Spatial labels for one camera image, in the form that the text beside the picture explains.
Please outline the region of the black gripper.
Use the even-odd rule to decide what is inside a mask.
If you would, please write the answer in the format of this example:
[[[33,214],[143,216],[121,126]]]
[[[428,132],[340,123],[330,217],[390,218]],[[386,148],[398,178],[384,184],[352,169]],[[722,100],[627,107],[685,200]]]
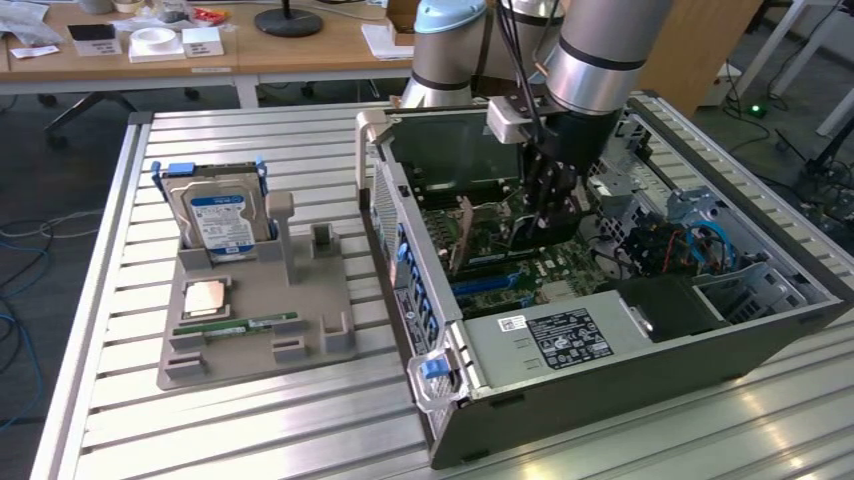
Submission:
[[[572,235],[588,208],[584,182],[621,118],[618,110],[598,116],[555,113],[534,128],[522,147],[523,205],[531,220],[523,235],[560,240]]]

